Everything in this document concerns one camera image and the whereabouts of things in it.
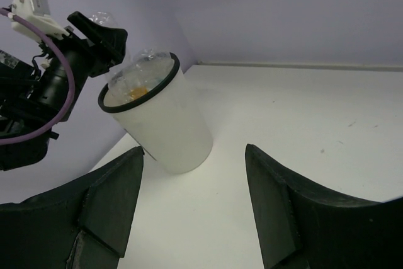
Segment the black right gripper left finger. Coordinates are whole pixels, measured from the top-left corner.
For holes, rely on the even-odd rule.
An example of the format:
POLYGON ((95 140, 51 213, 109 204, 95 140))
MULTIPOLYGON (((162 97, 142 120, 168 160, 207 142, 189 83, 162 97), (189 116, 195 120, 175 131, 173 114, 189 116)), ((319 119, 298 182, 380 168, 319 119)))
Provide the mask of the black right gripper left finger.
POLYGON ((104 166, 20 203, 1 205, 1 268, 117 268, 144 168, 134 147, 104 166))

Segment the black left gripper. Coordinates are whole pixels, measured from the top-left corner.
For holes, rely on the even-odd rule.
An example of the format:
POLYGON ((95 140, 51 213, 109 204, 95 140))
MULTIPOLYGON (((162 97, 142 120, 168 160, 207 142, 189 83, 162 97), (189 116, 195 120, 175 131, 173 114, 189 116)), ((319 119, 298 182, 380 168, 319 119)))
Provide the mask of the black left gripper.
MULTIPOLYGON (((69 119, 76 101, 89 77, 105 74, 114 64, 121 64, 126 54, 128 32, 123 28, 99 25, 82 13, 75 11, 67 17, 85 38, 75 34, 55 42, 67 59, 74 76, 74 97, 72 104, 61 118, 69 119)), ((69 91, 67 74, 60 60, 53 56, 40 85, 31 94, 31 100, 45 106, 45 111, 53 118, 61 109, 69 91)))

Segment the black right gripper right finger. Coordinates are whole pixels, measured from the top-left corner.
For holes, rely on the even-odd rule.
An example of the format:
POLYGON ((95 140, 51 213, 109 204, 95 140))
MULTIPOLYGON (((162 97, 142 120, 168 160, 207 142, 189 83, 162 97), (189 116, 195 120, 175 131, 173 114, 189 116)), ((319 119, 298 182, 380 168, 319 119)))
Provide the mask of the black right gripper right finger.
POLYGON ((265 268, 401 268, 402 199, 375 202, 324 187, 257 146, 246 174, 265 268))

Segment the clear unlabelled plastic bottle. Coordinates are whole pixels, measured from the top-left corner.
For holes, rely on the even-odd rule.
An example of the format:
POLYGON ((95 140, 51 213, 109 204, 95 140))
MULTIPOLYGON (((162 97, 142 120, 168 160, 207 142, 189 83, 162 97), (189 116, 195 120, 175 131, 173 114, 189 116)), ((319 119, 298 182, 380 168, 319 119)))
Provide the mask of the clear unlabelled plastic bottle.
POLYGON ((138 87, 135 84, 134 60, 128 47, 123 62, 113 66, 106 74, 106 82, 111 97, 119 104, 130 102, 128 92, 132 88, 138 87))

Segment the green-white label clear bottle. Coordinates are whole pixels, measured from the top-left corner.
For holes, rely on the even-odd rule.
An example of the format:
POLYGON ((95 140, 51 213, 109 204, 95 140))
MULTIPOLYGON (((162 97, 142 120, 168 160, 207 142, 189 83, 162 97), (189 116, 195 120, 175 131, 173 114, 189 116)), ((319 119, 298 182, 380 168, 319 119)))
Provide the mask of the green-white label clear bottle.
POLYGON ((151 90, 168 76, 174 66, 174 60, 169 52, 145 49, 136 55, 134 64, 135 84, 151 90))

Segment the orange-label bottle yellow cap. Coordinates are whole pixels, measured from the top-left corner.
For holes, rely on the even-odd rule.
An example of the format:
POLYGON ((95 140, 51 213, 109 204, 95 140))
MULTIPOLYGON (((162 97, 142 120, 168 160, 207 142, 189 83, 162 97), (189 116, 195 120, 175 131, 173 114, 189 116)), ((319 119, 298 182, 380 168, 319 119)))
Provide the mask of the orange-label bottle yellow cap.
POLYGON ((128 98, 130 101, 137 100, 148 93, 148 90, 145 86, 132 88, 128 92, 128 98))

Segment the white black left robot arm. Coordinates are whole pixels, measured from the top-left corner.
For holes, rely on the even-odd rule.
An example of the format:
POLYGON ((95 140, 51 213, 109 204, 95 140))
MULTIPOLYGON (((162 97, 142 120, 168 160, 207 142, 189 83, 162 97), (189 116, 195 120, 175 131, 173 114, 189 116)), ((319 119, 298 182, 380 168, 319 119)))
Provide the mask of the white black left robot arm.
POLYGON ((1 52, 1 170, 8 171, 46 156, 48 143, 59 136, 53 126, 68 120, 87 79, 123 62, 128 33, 76 11, 67 19, 84 38, 70 28, 56 38, 9 9, 1 14, 37 34, 39 56, 50 61, 39 69, 35 60, 27 64, 1 52))

